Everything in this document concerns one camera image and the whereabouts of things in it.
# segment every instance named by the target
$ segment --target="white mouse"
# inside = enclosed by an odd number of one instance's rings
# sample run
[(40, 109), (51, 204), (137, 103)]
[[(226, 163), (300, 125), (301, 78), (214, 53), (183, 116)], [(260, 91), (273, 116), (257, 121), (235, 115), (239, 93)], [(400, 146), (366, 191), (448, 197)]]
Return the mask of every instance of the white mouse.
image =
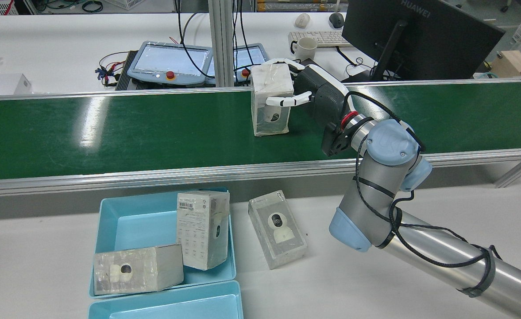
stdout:
[(296, 21), (294, 22), (294, 25), (298, 28), (305, 28), (309, 22), (309, 14), (302, 13), (299, 16), (297, 16)]

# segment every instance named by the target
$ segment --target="monitor stand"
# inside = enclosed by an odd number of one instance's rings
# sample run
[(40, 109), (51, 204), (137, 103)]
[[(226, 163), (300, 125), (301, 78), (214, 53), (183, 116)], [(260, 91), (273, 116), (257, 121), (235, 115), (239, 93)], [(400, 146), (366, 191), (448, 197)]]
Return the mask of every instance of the monitor stand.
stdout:
[(394, 48), (398, 45), (398, 40), (400, 40), (400, 36), (404, 31), (404, 28), (408, 25), (408, 22), (404, 20), (398, 20), (392, 33), (390, 34), (390, 38), (380, 55), (380, 59), (378, 60), (378, 64), (374, 68), (372, 72), (372, 76), (370, 77), (370, 81), (382, 81), (382, 77), (384, 76), (384, 71), (392, 58), (392, 53), (394, 53)]

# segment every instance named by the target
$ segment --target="mug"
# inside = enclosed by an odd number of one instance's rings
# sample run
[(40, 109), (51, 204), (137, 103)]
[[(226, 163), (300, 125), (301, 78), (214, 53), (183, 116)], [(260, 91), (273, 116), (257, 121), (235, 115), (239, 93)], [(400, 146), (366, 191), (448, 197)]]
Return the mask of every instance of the mug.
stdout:
[(290, 52), (293, 53), (294, 56), (301, 61), (309, 58), (313, 60), (313, 57), (315, 57), (316, 48), (317, 41), (313, 38), (301, 38), (298, 41), (294, 40), (290, 43)]

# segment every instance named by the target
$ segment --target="blue plastic tray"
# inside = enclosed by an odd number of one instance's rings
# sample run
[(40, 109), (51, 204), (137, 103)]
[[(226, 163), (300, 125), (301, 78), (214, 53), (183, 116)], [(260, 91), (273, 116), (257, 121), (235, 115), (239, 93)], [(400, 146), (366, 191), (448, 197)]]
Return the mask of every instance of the blue plastic tray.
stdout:
[[(227, 191), (226, 188), (208, 188), (207, 190)], [(182, 191), (103, 199), (99, 210), (95, 253), (174, 244), (176, 242), (176, 209), (179, 192)], [(227, 260), (206, 271), (184, 266), (183, 283), (169, 289), (216, 283), (235, 278), (236, 265), (230, 217), (228, 227)], [(126, 295), (96, 296), (93, 292), (92, 269), (89, 284), (91, 298)]]
[(89, 319), (243, 319), (239, 283), (205, 284), (96, 301)]

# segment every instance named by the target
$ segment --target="plastic wrap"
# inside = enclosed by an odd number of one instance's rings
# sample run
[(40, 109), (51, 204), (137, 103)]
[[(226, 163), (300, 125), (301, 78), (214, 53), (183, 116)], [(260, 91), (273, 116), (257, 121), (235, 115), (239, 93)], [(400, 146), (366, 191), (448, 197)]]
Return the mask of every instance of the plastic wrap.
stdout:
[(178, 194), (176, 238), (185, 266), (208, 270), (227, 259), (229, 198), (217, 191)]
[(266, 105), (267, 97), (291, 97), (294, 86), (286, 64), (255, 65), (251, 69), (252, 128), (255, 136), (288, 133), (290, 107)]
[(184, 280), (181, 245), (95, 254), (96, 295), (160, 291)]
[(250, 200), (248, 214), (270, 269), (304, 256), (307, 243), (282, 190)]

